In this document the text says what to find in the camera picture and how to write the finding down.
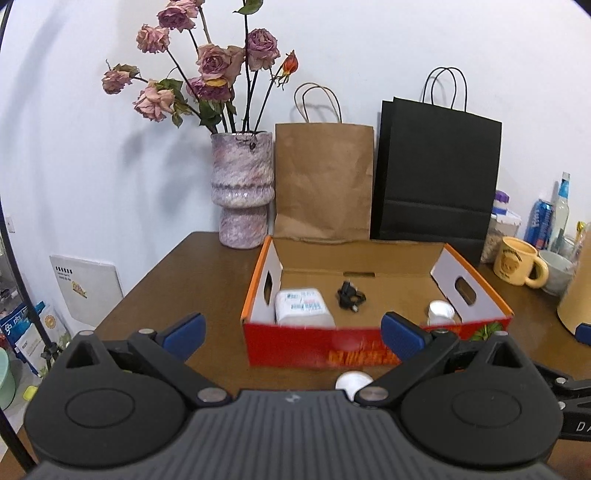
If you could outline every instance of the white cup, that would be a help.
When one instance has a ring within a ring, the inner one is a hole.
[[[350,401],[353,401],[355,394],[363,387],[367,387],[374,379],[363,372],[345,372],[336,379],[335,389],[344,390]]]
[[[429,304],[429,326],[452,325],[456,311],[451,304],[443,300],[434,300]]]
[[[573,264],[565,257],[551,252],[541,250],[540,257],[548,264],[548,281],[542,288],[546,293],[561,297],[573,279]]]

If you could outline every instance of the metal screw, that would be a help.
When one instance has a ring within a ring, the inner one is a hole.
[[[384,387],[365,387],[359,391],[359,396],[365,401],[382,401],[388,398],[388,390]]]
[[[197,393],[197,398],[205,403],[218,403],[226,400],[227,396],[226,391],[218,387],[207,387]]]

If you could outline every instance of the blue gripper pad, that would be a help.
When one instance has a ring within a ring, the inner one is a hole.
[[[431,341],[431,334],[395,312],[382,317],[382,341],[401,360],[419,353]]]
[[[591,325],[581,323],[574,331],[574,338],[585,345],[591,346]]]
[[[156,336],[156,341],[168,353],[186,362],[205,341],[205,317],[192,313]]]

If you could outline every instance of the purple lid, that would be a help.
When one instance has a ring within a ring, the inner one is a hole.
[[[497,202],[509,203],[509,196],[505,192],[497,190],[495,192],[495,200]]]

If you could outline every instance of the yellow mug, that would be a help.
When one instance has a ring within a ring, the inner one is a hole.
[[[538,278],[532,280],[530,274],[534,267]],[[549,275],[548,265],[538,256],[535,247],[513,236],[503,237],[493,270],[497,277],[511,285],[525,284],[531,288],[543,287]]]

